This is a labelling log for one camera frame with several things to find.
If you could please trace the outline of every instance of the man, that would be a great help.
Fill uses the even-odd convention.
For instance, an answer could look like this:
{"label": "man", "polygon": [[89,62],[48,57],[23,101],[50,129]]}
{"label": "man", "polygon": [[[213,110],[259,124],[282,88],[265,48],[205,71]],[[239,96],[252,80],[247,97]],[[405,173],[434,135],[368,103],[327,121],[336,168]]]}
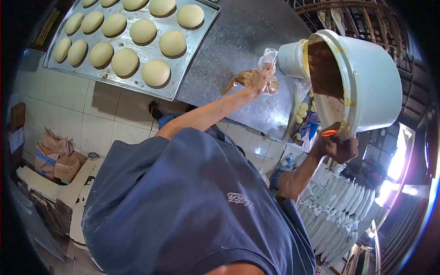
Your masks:
{"label": "man", "polygon": [[256,100],[270,69],[254,73],[244,90],[168,121],[153,138],[113,143],[82,221],[87,247],[104,271],[314,274],[295,203],[324,156],[346,162],[357,155],[357,141],[320,137],[301,167],[282,174],[279,195],[271,198],[255,167],[211,127]]}

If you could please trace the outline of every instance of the scissors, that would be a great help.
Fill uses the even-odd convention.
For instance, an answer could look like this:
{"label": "scissors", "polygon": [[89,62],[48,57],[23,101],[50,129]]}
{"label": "scissors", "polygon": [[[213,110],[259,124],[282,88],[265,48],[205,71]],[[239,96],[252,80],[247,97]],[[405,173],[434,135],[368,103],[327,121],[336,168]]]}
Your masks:
{"label": "scissors", "polygon": [[337,134],[337,130],[327,130],[327,131],[323,131],[321,133],[322,136],[326,137],[326,136],[334,136]]}

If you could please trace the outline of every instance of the metal baking tray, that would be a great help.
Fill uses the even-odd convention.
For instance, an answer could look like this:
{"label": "metal baking tray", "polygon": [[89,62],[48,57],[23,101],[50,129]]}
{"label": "metal baking tray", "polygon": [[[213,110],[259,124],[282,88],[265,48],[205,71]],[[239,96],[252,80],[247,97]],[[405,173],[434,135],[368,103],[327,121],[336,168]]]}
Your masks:
{"label": "metal baking tray", "polygon": [[[177,23],[177,12],[181,7],[188,4],[198,5],[205,13],[203,25],[196,30],[184,29]],[[99,1],[88,8],[84,8],[81,4],[81,0],[77,0],[67,12],[66,16],[56,30],[55,36],[49,45],[46,58],[44,59],[43,67],[173,101],[180,82],[182,81],[183,75],[190,64],[194,53],[202,42],[203,37],[208,32],[209,27],[219,13],[220,7],[209,2],[208,0],[176,0],[177,10],[175,10],[174,13],[168,17],[158,18],[151,15],[149,5],[150,3],[147,3],[146,6],[138,11],[127,11],[122,7],[122,0],[119,0],[119,2],[117,2],[115,5],[108,8],[103,8]],[[52,51],[55,45],[57,45],[61,39],[66,37],[64,25],[66,24],[67,19],[77,12],[82,12],[86,16],[92,11],[101,11],[104,14],[104,20],[112,14],[119,12],[123,13],[127,19],[127,26],[122,34],[114,38],[105,37],[101,31],[101,27],[90,35],[84,34],[81,31],[81,28],[79,28],[73,35],[70,36],[70,39],[72,40],[72,43],[81,38],[86,40],[88,45],[86,58],[77,68],[72,67],[67,60],[61,64],[58,64],[52,58]],[[158,32],[153,42],[151,42],[149,45],[139,46],[132,41],[129,31],[131,25],[135,21],[144,18],[153,21],[158,29]],[[185,54],[176,59],[165,57],[159,49],[159,38],[162,34],[170,30],[181,31],[187,40],[187,49]],[[136,73],[130,78],[123,79],[118,77],[113,72],[110,64],[103,70],[98,70],[92,66],[89,59],[90,51],[92,50],[93,46],[101,41],[108,41],[110,44],[112,44],[114,52],[122,48],[133,49],[139,56],[139,68],[137,69]],[[152,59],[162,59],[166,61],[171,68],[171,78],[169,83],[163,88],[152,88],[145,84],[142,79],[142,67],[145,63]]]}

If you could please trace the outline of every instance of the shirt logo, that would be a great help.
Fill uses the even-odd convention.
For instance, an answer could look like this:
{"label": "shirt logo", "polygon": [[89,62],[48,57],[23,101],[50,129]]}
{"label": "shirt logo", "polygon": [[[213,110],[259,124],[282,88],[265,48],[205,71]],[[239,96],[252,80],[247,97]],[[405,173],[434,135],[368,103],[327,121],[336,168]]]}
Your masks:
{"label": "shirt logo", "polygon": [[253,202],[246,198],[243,194],[229,192],[227,194],[227,202],[243,203],[245,206],[249,206],[251,209],[255,209]]}

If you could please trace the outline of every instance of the white bucket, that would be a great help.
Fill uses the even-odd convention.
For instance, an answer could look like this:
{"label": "white bucket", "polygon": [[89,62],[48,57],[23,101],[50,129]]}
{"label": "white bucket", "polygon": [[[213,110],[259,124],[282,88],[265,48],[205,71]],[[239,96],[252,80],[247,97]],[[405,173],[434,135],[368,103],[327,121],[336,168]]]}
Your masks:
{"label": "white bucket", "polygon": [[284,44],[279,47],[277,63],[281,71],[290,77],[306,78],[310,81],[307,59],[307,39]]}
{"label": "white bucket", "polygon": [[[388,127],[402,107],[402,84],[391,56],[382,47],[360,39],[342,37],[331,30],[319,30],[308,45],[325,41],[331,49],[344,88],[344,114],[337,136],[347,140],[357,132]],[[329,97],[314,94],[323,128],[339,122]]]}

